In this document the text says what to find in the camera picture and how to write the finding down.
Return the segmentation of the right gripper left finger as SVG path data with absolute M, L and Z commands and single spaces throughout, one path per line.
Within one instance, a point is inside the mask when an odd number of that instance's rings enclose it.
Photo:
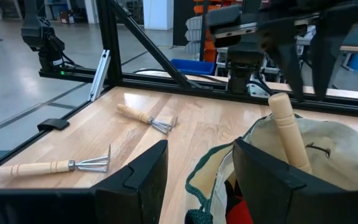
M 97 223 L 158 223 L 168 176 L 168 141 L 160 140 L 94 186 Z

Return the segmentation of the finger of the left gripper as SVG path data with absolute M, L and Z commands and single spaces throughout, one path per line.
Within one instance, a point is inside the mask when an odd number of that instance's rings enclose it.
M 293 95 L 303 101 L 303 79 L 296 48 L 296 28 L 292 18 L 260 24 L 261 47 L 282 71 Z
M 310 42 L 314 93 L 326 96 L 340 48 L 352 27 L 358 23 L 358 4 L 318 4 L 320 17 Z

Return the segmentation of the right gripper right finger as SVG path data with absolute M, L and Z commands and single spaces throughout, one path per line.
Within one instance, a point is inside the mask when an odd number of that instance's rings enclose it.
M 345 191 L 236 139 L 237 181 L 254 223 L 353 223 Z

